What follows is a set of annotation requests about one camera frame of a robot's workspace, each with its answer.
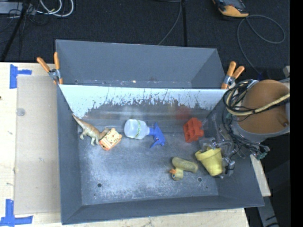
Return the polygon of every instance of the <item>yellow cup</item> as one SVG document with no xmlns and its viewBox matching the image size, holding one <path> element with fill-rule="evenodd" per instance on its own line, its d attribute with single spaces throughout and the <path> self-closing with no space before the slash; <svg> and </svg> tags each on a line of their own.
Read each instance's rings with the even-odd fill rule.
<svg viewBox="0 0 303 227">
<path fill-rule="evenodd" d="M 201 161 L 211 176 L 216 176 L 223 172 L 221 148 L 209 149 L 205 152 L 197 151 L 195 156 Z"/>
</svg>

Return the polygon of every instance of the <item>red block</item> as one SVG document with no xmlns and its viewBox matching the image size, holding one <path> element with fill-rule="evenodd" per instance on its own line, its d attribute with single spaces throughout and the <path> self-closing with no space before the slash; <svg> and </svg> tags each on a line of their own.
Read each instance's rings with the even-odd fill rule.
<svg viewBox="0 0 303 227">
<path fill-rule="evenodd" d="M 204 130 L 200 129 L 202 122 L 197 118 L 191 118 L 187 123 L 183 125 L 183 131 L 185 136 L 185 142 L 190 143 L 197 141 L 199 137 L 204 135 Z"/>
</svg>

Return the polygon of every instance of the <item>gray bin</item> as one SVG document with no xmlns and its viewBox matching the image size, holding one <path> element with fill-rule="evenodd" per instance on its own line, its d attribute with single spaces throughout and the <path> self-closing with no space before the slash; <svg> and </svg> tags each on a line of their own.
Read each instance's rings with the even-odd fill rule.
<svg viewBox="0 0 303 227">
<path fill-rule="evenodd" d="M 57 87 L 61 221 L 74 224 L 264 204 L 249 157 L 235 156 L 231 177 L 211 177 L 185 142 L 183 124 L 197 117 L 216 134 L 212 113 L 221 112 L 224 72 L 216 49 L 56 41 L 64 84 Z M 111 150 L 79 139 L 71 116 L 100 131 L 115 128 L 122 140 Z M 127 119 L 161 128 L 164 146 L 152 136 L 124 135 Z M 174 181 L 171 159 L 199 164 Z"/>
</svg>

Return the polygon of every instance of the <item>dark floor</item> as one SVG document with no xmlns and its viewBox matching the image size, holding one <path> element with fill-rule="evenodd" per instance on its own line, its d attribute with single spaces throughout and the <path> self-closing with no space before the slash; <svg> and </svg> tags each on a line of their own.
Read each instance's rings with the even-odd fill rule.
<svg viewBox="0 0 303 227">
<path fill-rule="evenodd" d="M 58 0 L 43 1 L 49 8 L 59 6 Z M 73 0 L 74 11 L 67 17 L 26 15 L 10 46 L 18 19 L 0 15 L 2 61 L 36 62 L 39 56 L 53 63 L 56 39 L 160 44 L 216 48 L 225 72 L 230 61 L 245 66 L 239 79 L 285 78 L 283 68 L 290 64 L 290 0 L 242 0 L 250 13 L 243 20 L 224 19 L 212 0 L 182 1 Z M 39 0 L 31 3 L 43 10 Z M 71 9 L 69 0 L 63 0 L 63 6 L 65 13 Z M 271 151 L 262 160 L 281 227 L 290 226 L 289 140 L 289 134 L 266 140 Z M 273 179 L 281 166 L 286 166 L 285 178 Z M 251 227 L 261 226 L 256 208 L 246 211 Z"/>
</svg>

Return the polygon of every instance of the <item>blue spray nozzle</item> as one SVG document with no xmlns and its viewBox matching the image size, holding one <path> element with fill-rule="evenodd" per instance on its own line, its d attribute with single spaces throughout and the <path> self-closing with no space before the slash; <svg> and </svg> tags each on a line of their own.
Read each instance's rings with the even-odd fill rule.
<svg viewBox="0 0 303 227">
<path fill-rule="evenodd" d="M 165 137 L 161 131 L 161 129 L 159 128 L 158 124 L 155 123 L 154 127 L 150 128 L 150 133 L 148 135 L 152 135 L 153 139 L 155 140 L 155 142 L 150 146 L 150 148 L 153 148 L 155 145 L 159 145 L 161 144 L 162 146 L 164 146 L 165 143 Z"/>
</svg>

